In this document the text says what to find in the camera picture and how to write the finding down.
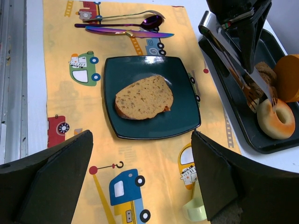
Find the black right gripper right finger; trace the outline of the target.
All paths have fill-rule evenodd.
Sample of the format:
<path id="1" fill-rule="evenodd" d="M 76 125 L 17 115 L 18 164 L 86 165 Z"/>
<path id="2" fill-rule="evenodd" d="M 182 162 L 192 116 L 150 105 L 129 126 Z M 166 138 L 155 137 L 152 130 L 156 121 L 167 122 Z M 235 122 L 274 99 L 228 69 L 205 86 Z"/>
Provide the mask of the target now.
<path id="1" fill-rule="evenodd" d="M 213 224 L 296 224 L 299 175 L 235 153 L 192 133 L 192 153 L 208 221 Z"/>

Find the metal tongs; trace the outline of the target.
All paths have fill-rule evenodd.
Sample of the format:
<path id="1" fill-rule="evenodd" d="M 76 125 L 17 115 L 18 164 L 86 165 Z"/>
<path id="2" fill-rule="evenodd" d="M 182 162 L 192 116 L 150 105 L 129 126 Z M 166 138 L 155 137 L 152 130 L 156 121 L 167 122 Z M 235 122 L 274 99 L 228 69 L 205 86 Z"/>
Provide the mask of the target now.
<path id="1" fill-rule="evenodd" d="M 243 91 L 248 107 L 256 109 L 257 105 L 254 102 L 257 98 L 256 92 L 246 84 L 242 77 L 242 74 L 245 74 L 247 71 L 241 63 L 241 52 L 217 21 L 216 15 L 210 11 L 205 11 L 199 24 L 199 31 L 207 39 L 214 52 Z"/>

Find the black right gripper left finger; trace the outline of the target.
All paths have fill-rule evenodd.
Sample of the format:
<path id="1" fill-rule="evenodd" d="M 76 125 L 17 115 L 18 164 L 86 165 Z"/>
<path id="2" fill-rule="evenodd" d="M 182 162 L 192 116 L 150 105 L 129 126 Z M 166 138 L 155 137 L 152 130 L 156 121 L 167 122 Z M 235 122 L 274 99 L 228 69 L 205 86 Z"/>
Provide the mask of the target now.
<path id="1" fill-rule="evenodd" d="M 93 150 L 86 130 L 0 166 L 2 224 L 70 224 Z"/>

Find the brown bread slice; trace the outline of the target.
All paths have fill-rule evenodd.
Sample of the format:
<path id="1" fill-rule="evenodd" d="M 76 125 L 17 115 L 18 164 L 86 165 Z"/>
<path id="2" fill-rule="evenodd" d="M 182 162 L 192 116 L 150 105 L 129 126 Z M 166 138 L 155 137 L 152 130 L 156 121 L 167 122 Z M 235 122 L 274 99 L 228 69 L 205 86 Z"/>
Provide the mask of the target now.
<path id="1" fill-rule="evenodd" d="M 171 110 L 174 97 L 165 79 L 160 75 L 138 80 L 115 95 L 115 109 L 126 119 L 151 119 Z"/>

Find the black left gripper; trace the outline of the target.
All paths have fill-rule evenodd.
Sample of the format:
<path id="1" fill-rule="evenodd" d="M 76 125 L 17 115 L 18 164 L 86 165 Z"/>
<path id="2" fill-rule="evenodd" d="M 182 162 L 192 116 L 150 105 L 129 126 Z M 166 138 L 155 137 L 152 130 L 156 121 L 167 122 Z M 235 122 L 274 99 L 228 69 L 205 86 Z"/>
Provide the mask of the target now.
<path id="1" fill-rule="evenodd" d="M 255 67 L 255 52 L 271 0 L 207 0 L 209 10 L 216 16 L 233 16 L 228 34 L 239 38 L 243 68 L 251 74 Z"/>

